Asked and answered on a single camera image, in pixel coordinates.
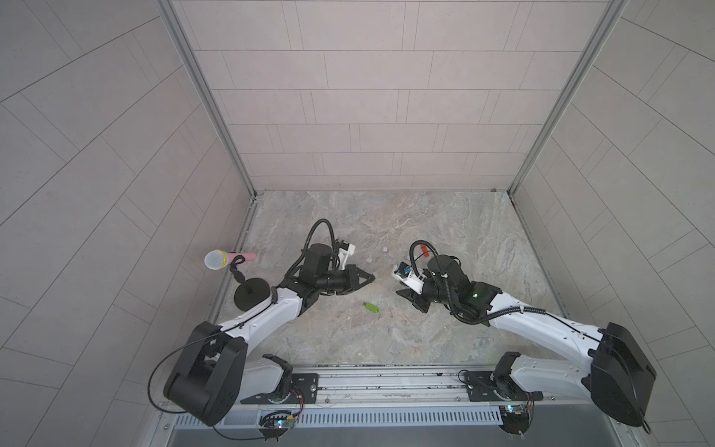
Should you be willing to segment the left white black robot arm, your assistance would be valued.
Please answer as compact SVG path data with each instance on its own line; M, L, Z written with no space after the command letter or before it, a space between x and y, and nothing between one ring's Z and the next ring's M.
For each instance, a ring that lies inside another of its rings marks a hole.
M357 292L374 282L374 275L348 259L354 245L331 237L329 243L306 240L298 259L277 286L261 278L246 278L240 266L254 253L214 250L205 257L211 270L228 268L238 288L235 305L241 315L221 324L199 323L187 342L171 354L177 361L162 395L203 424L219 423L239 400L264 395L283 402L292 393L293 367L284 359L249 355L273 332L296 320L322 296Z

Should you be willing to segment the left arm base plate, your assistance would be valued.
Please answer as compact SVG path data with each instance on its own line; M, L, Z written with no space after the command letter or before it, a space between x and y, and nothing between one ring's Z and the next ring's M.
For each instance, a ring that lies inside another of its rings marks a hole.
M302 397L303 403L314 404L317 401L318 381L320 381L320 376L318 374L294 374L292 376L289 393L285 398L279 399L272 397L271 395L259 394L242 400L240 403L242 405L288 405L298 404L300 402L300 397Z

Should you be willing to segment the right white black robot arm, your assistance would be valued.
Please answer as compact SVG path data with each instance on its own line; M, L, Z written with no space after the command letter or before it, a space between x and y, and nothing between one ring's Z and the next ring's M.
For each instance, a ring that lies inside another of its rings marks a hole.
M515 333L559 355L536 359L506 352L488 378L466 372L463 382L473 389L491 390L505 402L533 404L546 393L589 400L615 421L647 428L645 416L657 373L631 332L609 323L598 327L567 320L533 307L491 284L468 278L455 256L430 255L425 268L414 255L397 264L392 276L403 288L398 295L423 313L443 305L459 322Z

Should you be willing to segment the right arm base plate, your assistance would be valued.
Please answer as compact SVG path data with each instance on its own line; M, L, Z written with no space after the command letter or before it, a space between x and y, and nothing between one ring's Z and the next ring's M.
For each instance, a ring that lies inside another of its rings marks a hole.
M461 370L457 376L467 388L471 402L540 402L544 399L542 392L526 392L508 375Z

